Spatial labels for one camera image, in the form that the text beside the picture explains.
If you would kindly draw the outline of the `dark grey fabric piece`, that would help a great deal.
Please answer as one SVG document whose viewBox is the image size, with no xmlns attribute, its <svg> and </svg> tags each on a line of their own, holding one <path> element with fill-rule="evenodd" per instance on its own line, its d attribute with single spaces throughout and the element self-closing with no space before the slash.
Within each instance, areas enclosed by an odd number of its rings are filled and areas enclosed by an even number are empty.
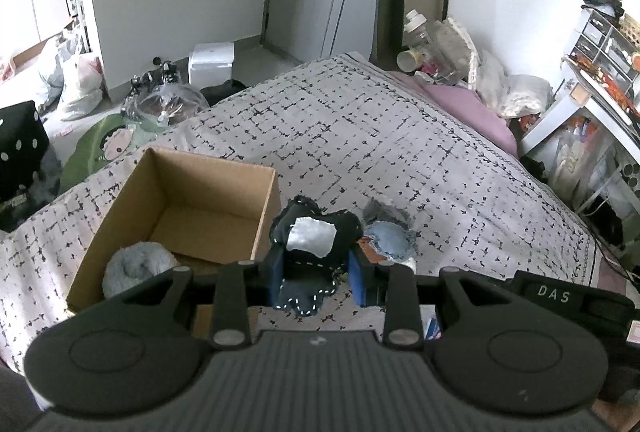
<svg viewBox="0 0 640 432">
<path fill-rule="evenodd" d="M 362 221 L 365 227 L 385 222 L 395 224 L 405 231 L 412 228 L 412 218 L 407 211 L 374 198 L 370 198 L 362 209 Z"/>
</svg>

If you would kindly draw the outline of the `white small appliance box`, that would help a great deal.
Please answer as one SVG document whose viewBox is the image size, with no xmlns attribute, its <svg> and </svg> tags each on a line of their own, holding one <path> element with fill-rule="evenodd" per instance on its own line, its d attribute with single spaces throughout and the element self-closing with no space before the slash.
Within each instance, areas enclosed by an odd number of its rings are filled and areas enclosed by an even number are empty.
<svg viewBox="0 0 640 432">
<path fill-rule="evenodd" d="M 198 90 L 222 85 L 232 78 L 234 59 L 233 42 L 197 44 L 189 56 L 189 84 Z"/>
</svg>

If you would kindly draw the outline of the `light blue denim plush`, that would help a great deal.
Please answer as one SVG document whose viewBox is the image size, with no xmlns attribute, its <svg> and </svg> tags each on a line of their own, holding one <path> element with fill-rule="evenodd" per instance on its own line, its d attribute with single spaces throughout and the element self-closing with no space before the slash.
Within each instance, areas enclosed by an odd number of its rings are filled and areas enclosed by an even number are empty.
<svg viewBox="0 0 640 432">
<path fill-rule="evenodd" d="M 416 259 L 416 240 L 413 233 L 393 222 L 374 221 L 368 224 L 364 228 L 359 246 L 372 263 L 408 263 Z"/>
</svg>

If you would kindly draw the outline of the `brown cardboard box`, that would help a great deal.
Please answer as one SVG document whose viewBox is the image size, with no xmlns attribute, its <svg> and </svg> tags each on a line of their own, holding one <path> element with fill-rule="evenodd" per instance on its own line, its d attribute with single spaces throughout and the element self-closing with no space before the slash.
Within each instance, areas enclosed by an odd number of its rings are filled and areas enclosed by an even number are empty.
<svg viewBox="0 0 640 432">
<path fill-rule="evenodd" d="M 119 249 L 155 241 L 196 274 L 260 261 L 281 210 L 272 168 L 150 147 L 122 185 L 85 253 L 66 302 L 79 313 L 103 299 L 102 279 Z"/>
</svg>

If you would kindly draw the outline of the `clear plastic bag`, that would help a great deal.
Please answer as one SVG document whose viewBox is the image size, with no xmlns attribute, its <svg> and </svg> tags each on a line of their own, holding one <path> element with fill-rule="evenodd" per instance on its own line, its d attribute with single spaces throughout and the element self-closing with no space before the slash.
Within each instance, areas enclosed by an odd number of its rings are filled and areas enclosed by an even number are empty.
<svg viewBox="0 0 640 432">
<path fill-rule="evenodd" d="M 166 82 L 155 87 L 137 84 L 131 87 L 120 112 L 148 129 L 177 126 L 209 107 L 203 94 L 180 82 Z"/>
</svg>

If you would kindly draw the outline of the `pink pillow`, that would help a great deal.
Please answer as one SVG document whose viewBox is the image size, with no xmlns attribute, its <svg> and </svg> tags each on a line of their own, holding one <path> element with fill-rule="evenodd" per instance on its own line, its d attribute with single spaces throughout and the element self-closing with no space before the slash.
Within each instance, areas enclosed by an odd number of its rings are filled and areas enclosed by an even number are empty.
<svg viewBox="0 0 640 432">
<path fill-rule="evenodd" d="M 406 89 L 438 105 L 449 115 L 474 129 L 504 152 L 518 156 L 518 145 L 506 122 L 491 111 L 473 92 L 456 86 L 428 84 L 401 72 L 391 72 Z"/>
</svg>

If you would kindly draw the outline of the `patterned white bed cover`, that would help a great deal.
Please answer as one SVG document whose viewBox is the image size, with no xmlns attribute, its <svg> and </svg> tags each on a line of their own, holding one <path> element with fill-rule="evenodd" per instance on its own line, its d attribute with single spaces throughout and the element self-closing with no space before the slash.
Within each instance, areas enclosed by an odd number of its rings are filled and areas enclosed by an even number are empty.
<svg viewBox="0 0 640 432">
<path fill-rule="evenodd" d="M 410 215 L 421 273 L 455 265 L 589 285 L 594 242 L 577 215 L 518 162 L 398 79 L 344 54 L 250 87 L 155 140 L 158 147 L 277 171 L 283 199 L 326 210 L 376 199 Z M 1 243 L 1 356 L 67 319 L 81 260 L 141 152 L 110 163 Z"/>
</svg>

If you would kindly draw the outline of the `black polka dot bag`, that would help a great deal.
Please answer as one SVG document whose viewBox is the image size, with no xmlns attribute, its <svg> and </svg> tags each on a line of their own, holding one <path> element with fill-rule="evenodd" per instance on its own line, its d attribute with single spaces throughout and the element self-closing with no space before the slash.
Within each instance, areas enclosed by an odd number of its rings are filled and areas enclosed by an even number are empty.
<svg viewBox="0 0 640 432">
<path fill-rule="evenodd" d="M 49 138 L 34 101 L 2 107 L 0 122 L 0 197 L 4 203 L 34 183 Z"/>
</svg>

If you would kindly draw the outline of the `grey plush with pink mouth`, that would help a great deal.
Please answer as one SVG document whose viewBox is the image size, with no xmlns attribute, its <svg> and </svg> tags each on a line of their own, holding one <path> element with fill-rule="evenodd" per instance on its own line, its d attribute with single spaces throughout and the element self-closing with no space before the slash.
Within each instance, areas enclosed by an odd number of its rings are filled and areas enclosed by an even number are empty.
<svg viewBox="0 0 640 432">
<path fill-rule="evenodd" d="M 116 297 L 179 265 L 175 256 L 155 241 L 140 241 L 119 249 L 106 264 L 103 296 L 105 299 Z"/>
</svg>

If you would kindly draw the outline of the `green cartoon cushion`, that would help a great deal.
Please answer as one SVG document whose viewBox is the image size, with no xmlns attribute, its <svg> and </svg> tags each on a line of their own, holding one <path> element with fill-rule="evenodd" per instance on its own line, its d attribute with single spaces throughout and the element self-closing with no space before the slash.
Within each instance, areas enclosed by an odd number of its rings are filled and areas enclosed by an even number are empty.
<svg viewBox="0 0 640 432">
<path fill-rule="evenodd" d="M 154 140 L 163 128 L 133 121 L 121 114 L 108 115 L 91 126 L 77 141 L 60 175 L 60 194 L 125 154 Z"/>
</svg>

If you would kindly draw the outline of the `black stitched plush white patch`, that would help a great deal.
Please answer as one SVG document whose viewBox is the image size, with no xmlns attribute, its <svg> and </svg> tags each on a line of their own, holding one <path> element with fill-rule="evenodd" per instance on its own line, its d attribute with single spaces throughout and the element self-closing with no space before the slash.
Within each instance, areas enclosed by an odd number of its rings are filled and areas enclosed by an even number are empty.
<svg viewBox="0 0 640 432">
<path fill-rule="evenodd" d="M 362 237 L 362 226 L 348 210 L 325 213 L 312 199 L 298 195 L 273 220 L 270 248 L 283 245 L 283 286 L 279 311 L 298 317 L 317 314 L 337 289 L 337 279 L 347 269 L 349 250 Z"/>
</svg>

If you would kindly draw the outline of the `clear plastic jar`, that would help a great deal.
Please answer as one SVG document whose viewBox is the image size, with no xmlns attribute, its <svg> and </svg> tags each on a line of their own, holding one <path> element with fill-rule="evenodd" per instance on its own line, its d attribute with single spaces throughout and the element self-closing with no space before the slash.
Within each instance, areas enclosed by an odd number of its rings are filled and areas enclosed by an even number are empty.
<svg viewBox="0 0 640 432">
<path fill-rule="evenodd" d="M 417 10 L 405 15 L 404 36 L 406 46 L 431 74 L 439 77 L 449 74 L 450 64 L 434 40 L 430 23 Z"/>
</svg>

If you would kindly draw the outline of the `white shelf rack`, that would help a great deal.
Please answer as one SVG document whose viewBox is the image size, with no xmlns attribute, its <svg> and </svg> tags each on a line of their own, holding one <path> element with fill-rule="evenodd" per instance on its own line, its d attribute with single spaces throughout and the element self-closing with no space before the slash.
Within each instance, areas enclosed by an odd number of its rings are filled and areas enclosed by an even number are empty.
<svg viewBox="0 0 640 432">
<path fill-rule="evenodd" d="M 555 194 L 585 215 L 621 203 L 639 208 L 636 55 L 603 14 L 588 9 L 547 111 L 518 145 L 521 157 L 544 163 Z"/>
</svg>

